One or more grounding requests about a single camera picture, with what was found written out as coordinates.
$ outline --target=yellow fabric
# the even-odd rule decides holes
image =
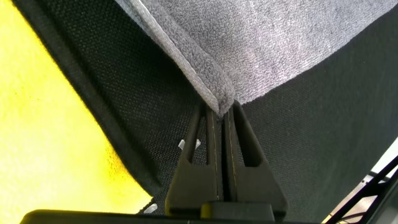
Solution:
[[[11,0],[0,44],[0,223],[40,208],[138,212],[151,196]]]

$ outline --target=black fabric edge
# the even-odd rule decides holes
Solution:
[[[78,63],[79,60],[76,59],[76,55],[73,54],[67,41],[57,30],[53,20],[37,1],[12,1],[91,111],[127,170],[145,191],[155,195],[161,190],[161,184],[155,174],[151,172],[150,166],[146,163],[147,159],[142,156],[143,152],[138,152],[133,147],[109,106],[97,91],[93,82],[90,81],[86,69]]]

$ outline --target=stitching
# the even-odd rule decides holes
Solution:
[[[220,111],[220,106],[218,104],[218,100],[216,98],[216,96],[208,89],[208,87],[205,85],[205,83],[203,82],[203,80],[200,78],[200,76],[197,75],[197,72],[195,71],[195,69],[192,67],[192,65],[190,64],[190,62],[187,60],[187,58],[184,56],[183,53],[181,53],[181,51],[177,48],[177,46],[174,44],[174,42],[170,39],[169,35],[166,34],[166,32],[164,32],[163,28],[159,25],[159,23],[156,21],[156,19],[152,16],[152,14],[149,12],[148,8],[146,8],[146,6],[142,3],[141,0],[137,1],[138,4],[140,4],[140,6],[142,6],[142,8],[146,11],[146,13],[148,13],[148,15],[150,15],[150,18],[155,22],[155,26],[160,29],[160,31],[163,33],[163,35],[166,36],[167,38],[167,42],[172,44],[172,47],[182,56],[182,58],[185,60],[185,62],[189,65],[189,67],[192,69],[192,71],[195,74],[195,77],[197,77],[199,79],[199,81],[201,82],[200,84],[203,85],[205,87],[205,89],[207,90],[208,94],[210,94],[213,98],[213,100],[215,100],[216,104],[217,104],[217,113]]]

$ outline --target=gray towel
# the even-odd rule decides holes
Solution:
[[[398,0],[116,0],[227,112],[313,67]]]

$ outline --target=black mesh fabric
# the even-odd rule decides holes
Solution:
[[[130,166],[140,184],[159,179],[164,198],[190,115],[200,101],[181,71],[113,0],[15,0],[56,61],[57,38],[40,30],[36,2],[67,43],[134,150],[150,168]],[[398,134],[398,8],[331,57],[262,98],[244,105],[290,204],[287,220],[320,222],[366,175]],[[61,66],[68,77],[68,62]],[[88,107],[85,86],[71,82]],[[93,114],[103,129],[101,110]],[[203,131],[200,134],[204,144]],[[195,154],[205,159],[203,147]]]

